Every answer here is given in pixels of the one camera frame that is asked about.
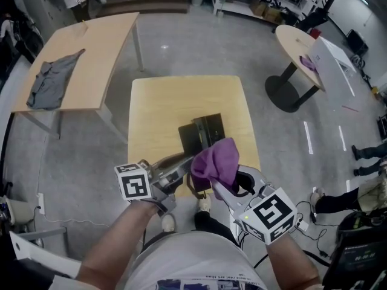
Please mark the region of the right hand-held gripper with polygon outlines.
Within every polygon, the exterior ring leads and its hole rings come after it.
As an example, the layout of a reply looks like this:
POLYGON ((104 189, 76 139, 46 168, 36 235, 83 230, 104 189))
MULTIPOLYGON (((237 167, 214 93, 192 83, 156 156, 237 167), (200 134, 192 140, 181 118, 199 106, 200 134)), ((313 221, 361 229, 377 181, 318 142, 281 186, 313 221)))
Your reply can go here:
MULTIPOLYGON (((187 174, 187 187, 197 199, 206 199, 211 183, 207 178, 187 174)), ((212 179, 212 188, 232 212, 245 232, 270 245, 296 223, 297 208, 282 188, 275 188, 258 170, 238 166, 234 183, 212 179)))

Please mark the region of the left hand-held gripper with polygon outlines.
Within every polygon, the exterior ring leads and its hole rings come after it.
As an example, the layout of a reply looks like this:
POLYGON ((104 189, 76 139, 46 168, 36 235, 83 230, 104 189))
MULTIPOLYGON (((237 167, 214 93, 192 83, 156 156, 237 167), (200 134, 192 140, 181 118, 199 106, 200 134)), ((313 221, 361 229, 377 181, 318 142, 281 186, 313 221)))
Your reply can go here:
POLYGON ((175 191, 190 172, 194 156, 183 153, 167 156, 154 164, 145 159, 114 168, 122 198, 155 204, 158 215, 172 212, 176 205, 175 191))

